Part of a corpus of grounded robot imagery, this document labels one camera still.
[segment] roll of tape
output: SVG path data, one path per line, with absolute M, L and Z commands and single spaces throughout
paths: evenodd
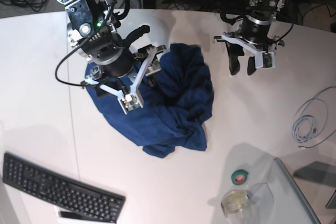
M 240 186 L 246 182 L 248 177 L 248 172 L 245 170 L 237 170 L 231 175 L 231 181 L 234 185 Z

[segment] black keyboard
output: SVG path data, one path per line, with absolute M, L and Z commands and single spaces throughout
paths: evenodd
M 125 197 L 53 173 L 5 153 L 3 182 L 36 198 L 84 216 L 116 223 Z

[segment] blue cloth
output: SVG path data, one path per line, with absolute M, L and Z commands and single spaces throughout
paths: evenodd
M 150 155 L 164 158 L 175 146 L 206 150 L 202 123 L 212 116 L 214 92 L 201 49 L 171 44 L 170 52 L 161 57 L 160 65 L 158 87 L 150 88 L 144 78 L 139 87 L 144 108 L 130 111 L 128 115 L 116 97 L 97 98 L 93 88 L 87 91 L 109 124 L 136 145 L 143 146 Z M 88 65 L 86 74 L 93 66 Z M 123 81 L 131 84 L 128 78 Z

